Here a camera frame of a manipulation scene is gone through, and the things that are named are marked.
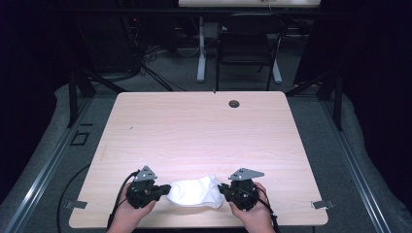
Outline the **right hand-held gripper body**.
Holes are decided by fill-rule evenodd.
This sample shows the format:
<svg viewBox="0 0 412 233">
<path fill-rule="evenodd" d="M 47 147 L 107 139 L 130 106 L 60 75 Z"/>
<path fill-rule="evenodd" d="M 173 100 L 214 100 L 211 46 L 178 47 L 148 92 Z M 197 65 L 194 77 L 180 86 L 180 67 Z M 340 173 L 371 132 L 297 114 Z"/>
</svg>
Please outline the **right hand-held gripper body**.
<svg viewBox="0 0 412 233">
<path fill-rule="evenodd" d="M 239 168 L 229 176 L 227 200 L 232 202 L 239 210 L 249 211 L 258 201 L 258 190 L 254 178 L 263 177 L 259 171 Z"/>
</svg>

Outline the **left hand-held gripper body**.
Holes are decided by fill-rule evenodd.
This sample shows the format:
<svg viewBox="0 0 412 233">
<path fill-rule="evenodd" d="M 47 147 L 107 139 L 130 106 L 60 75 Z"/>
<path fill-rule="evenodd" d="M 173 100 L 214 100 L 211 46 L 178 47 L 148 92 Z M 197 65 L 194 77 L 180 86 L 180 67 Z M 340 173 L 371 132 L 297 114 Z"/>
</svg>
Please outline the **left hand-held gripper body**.
<svg viewBox="0 0 412 233">
<path fill-rule="evenodd" d="M 144 208 L 152 201 L 158 201 L 160 196 L 156 195 L 158 185 L 155 185 L 156 174 L 149 167 L 144 166 L 130 184 L 126 198 L 128 203 L 136 209 Z"/>
</svg>

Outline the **white sock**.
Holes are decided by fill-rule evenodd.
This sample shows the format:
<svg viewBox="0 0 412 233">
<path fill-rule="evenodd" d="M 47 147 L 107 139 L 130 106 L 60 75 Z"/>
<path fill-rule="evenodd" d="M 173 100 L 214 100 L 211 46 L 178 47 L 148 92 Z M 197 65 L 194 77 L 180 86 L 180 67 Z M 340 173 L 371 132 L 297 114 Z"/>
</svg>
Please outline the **white sock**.
<svg viewBox="0 0 412 233">
<path fill-rule="evenodd" d="M 223 195 L 219 191 L 220 183 L 215 175 L 206 176 L 197 180 L 183 180 L 171 183 L 168 196 L 209 196 L 218 197 Z"/>
<path fill-rule="evenodd" d="M 218 209 L 223 204 L 221 196 L 168 196 L 170 202 L 182 207 L 208 207 Z"/>
</svg>

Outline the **person's right hand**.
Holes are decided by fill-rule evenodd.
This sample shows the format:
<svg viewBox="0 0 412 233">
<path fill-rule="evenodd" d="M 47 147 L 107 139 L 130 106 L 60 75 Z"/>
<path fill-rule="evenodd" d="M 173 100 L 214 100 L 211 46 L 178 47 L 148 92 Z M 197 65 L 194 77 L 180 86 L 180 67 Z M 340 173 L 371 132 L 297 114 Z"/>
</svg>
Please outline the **person's right hand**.
<svg viewBox="0 0 412 233">
<path fill-rule="evenodd" d="M 235 204 L 229 202 L 232 213 L 241 220 L 248 233 L 276 233 L 273 228 L 271 214 L 267 209 L 268 199 L 266 189 L 261 183 L 256 183 L 259 201 L 249 211 L 239 210 Z"/>
</svg>

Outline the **person's left hand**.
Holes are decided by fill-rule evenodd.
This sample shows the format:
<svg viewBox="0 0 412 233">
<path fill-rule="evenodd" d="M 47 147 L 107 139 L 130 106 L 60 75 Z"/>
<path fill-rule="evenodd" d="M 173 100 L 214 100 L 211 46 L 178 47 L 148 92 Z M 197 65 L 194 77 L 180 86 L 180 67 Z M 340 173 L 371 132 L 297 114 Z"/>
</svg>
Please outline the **person's left hand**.
<svg viewBox="0 0 412 233">
<path fill-rule="evenodd" d="M 136 209 L 131 206 L 126 198 L 126 193 L 130 183 L 127 183 L 121 192 L 121 203 L 114 213 L 112 224 L 107 233 L 132 233 L 140 223 L 155 207 L 156 201 L 150 202 L 147 206 L 141 209 Z"/>
</svg>

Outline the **black tape floor marks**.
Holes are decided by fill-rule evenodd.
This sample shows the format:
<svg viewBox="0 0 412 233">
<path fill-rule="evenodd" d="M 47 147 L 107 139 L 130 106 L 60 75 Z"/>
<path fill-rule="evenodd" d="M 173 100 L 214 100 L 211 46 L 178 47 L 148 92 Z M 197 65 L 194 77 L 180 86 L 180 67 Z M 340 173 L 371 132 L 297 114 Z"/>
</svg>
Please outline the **black tape floor marks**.
<svg viewBox="0 0 412 233">
<path fill-rule="evenodd" d="M 71 146 L 84 146 L 89 138 L 92 123 L 81 123 L 71 139 Z"/>
</svg>

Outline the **black folding chair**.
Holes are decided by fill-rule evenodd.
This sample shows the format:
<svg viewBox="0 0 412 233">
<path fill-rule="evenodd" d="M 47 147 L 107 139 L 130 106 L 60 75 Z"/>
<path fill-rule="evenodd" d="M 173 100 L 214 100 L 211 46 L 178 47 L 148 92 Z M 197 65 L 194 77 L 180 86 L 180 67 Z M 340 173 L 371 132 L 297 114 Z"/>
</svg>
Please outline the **black folding chair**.
<svg viewBox="0 0 412 233">
<path fill-rule="evenodd" d="M 273 68 L 287 20 L 273 13 L 235 13 L 218 24 L 215 90 L 220 89 L 222 65 L 269 68 L 266 90 L 274 78 Z"/>
</svg>

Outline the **grey metal table bracket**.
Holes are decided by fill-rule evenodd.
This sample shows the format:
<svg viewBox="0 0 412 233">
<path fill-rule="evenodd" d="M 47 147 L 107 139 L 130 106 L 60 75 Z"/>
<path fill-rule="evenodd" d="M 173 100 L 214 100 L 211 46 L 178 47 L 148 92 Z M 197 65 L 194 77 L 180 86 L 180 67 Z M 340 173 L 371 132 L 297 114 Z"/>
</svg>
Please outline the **grey metal table bracket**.
<svg viewBox="0 0 412 233">
<path fill-rule="evenodd" d="M 68 201 L 64 207 L 66 209 L 74 210 L 74 209 L 84 209 L 87 205 L 87 202 L 84 201 Z"/>
<path fill-rule="evenodd" d="M 312 202 L 312 207 L 316 210 L 319 210 L 319 209 L 328 210 L 330 208 L 333 208 L 334 206 L 335 204 L 331 200 L 321 200 L 321 201 Z"/>
</svg>

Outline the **aluminium floor rail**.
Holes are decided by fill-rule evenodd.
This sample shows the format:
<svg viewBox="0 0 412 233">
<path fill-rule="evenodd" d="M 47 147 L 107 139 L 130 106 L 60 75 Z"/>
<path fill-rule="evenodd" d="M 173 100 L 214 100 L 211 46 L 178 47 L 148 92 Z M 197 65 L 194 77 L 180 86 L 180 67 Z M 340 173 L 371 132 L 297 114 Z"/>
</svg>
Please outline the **aluminium floor rail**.
<svg viewBox="0 0 412 233">
<path fill-rule="evenodd" d="M 96 101 L 85 99 L 80 116 L 68 128 L 59 105 L 51 126 L 36 148 L 4 206 L 0 207 L 0 233 L 68 232 L 72 210 L 64 205 L 76 201 L 96 148 L 101 123 L 91 115 Z M 81 123 L 92 123 L 84 146 L 70 142 Z"/>
<path fill-rule="evenodd" d="M 357 188 L 360 199 L 369 215 L 372 225 L 376 233 L 393 233 L 389 224 L 387 223 L 378 202 L 370 189 L 367 180 L 361 170 L 361 167 L 355 157 L 355 154 L 350 147 L 350 144 L 342 130 L 339 130 L 332 117 L 332 107 L 328 102 L 320 102 L 327 122 L 332 128 L 333 134 L 337 138 L 341 149 L 343 150 L 343 159 Z"/>
</svg>

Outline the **black metal frame stand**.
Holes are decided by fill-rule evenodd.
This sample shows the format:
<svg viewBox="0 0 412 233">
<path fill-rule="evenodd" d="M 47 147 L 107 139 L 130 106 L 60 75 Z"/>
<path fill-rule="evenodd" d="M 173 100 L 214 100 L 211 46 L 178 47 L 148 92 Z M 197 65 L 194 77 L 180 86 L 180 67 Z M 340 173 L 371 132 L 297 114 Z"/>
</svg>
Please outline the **black metal frame stand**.
<svg viewBox="0 0 412 233">
<path fill-rule="evenodd" d="M 72 68 L 72 74 L 69 78 L 69 110 L 70 117 L 68 128 L 72 127 L 79 118 L 79 106 L 78 106 L 78 93 L 79 90 L 85 98 L 93 98 L 96 94 L 96 90 L 92 86 L 91 82 L 96 81 L 104 86 L 112 89 L 115 93 L 125 92 L 125 89 L 117 86 L 114 83 L 104 79 L 96 72 L 92 72 L 87 68 L 82 68 L 78 64 L 74 64 Z"/>
<path fill-rule="evenodd" d="M 343 68 L 341 66 L 334 66 L 330 70 L 325 71 L 317 78 L 298 84 L 293 89 L 286 92 L 287 96 L 295 96 L 310 86 L 319 83 L 320 88 L 316 93 L 319 101 L 328 101 L 330 97 L 333 98 L 332 120 L 338 130 L 342 131 L 341 114 L 343 101 Z"/>
</svg>

